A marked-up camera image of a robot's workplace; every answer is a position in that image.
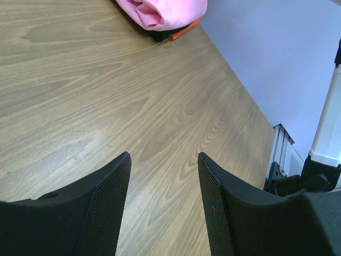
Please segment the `pink t shirt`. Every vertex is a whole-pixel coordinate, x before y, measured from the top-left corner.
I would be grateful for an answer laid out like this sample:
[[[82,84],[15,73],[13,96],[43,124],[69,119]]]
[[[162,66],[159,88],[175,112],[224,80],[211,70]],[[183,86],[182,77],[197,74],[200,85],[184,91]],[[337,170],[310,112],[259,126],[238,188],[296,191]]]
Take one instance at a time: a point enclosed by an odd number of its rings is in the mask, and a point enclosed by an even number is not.
[[[165,31],[181,28],[202,17],[207,0],[117,1],[117,4],[145,30]]]

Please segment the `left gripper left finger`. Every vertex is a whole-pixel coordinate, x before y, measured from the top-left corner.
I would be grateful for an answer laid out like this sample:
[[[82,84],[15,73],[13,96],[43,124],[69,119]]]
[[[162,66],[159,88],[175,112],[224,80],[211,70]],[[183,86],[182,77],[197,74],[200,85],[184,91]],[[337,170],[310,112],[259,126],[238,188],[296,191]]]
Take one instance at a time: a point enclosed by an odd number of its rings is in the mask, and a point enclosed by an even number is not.
[[[1,255],[115,255],[131,157],[38,199],[1,202]]]

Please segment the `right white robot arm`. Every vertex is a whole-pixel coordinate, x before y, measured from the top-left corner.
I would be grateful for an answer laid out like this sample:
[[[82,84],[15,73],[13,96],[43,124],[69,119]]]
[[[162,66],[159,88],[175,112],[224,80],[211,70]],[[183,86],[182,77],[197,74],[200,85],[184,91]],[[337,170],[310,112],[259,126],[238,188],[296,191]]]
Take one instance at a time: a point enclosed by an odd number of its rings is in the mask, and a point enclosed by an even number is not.
[[[286,198],[304,192],[331,192],[340,187],[340,48],[312,147],[300,175],[280,177],[272,163],[264,190]]]

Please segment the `aluminium frame rail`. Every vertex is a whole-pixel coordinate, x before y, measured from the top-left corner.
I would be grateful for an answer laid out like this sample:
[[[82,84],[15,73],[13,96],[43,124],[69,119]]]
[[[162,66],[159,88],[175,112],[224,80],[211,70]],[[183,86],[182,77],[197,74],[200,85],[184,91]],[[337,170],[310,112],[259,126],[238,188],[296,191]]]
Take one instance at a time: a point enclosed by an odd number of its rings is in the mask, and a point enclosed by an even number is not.
[[[294,175],[301,175],[304,160],[294,148],[294,141],[282,124],[276,125],[274,131],[275,137],[263,190],[276,195],[285,190],[285,184],[292,184]]]

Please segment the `black folded t shirt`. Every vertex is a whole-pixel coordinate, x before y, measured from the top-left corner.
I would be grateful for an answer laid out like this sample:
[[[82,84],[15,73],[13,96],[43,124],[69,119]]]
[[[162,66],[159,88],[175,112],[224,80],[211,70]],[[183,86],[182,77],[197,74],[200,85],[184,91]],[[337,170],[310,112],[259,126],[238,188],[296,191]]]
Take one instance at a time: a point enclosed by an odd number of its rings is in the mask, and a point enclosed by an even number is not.
[[[148,31],[148,35],[156,42],[156,43],[161,43],[164,40],[168,39],[170,35],[181,31],[182,29],[186,28],[188,25],[177,28],[177,29],[172,29],[172,30],[165,30],[165,31],[154,31],[150,30]]]

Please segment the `orange folded t shirt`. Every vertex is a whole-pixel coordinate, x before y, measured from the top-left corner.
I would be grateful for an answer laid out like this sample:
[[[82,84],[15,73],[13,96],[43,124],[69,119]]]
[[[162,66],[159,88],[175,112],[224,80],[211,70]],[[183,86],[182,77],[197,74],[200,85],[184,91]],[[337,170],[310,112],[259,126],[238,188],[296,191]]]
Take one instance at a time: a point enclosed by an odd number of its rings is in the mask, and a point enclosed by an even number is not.
[[[197,26],[198,24],[200,24],[201,22],[201,18],[198,18],[197,20],[195,20],[194,22],[192,22],[191,24],[189,24],[186,28],[182,29],[179,32],[176,32],[172,35],[169,36],[169,40],[170,41],[174,41],[176,39],[178,39],[179,37],[181,37],[182,35],[184,35],[187,31],[191,30],[192,28],[194,28],[195,26]]]

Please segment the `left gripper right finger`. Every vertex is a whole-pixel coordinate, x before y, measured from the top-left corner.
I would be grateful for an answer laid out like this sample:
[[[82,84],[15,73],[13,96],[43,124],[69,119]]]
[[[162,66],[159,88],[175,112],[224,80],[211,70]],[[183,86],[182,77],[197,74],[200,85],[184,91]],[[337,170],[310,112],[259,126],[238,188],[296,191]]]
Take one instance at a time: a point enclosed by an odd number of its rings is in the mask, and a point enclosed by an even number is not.
[[[283,198],[205,153],[198,173],[212,255],[340,255],[340,193]]]

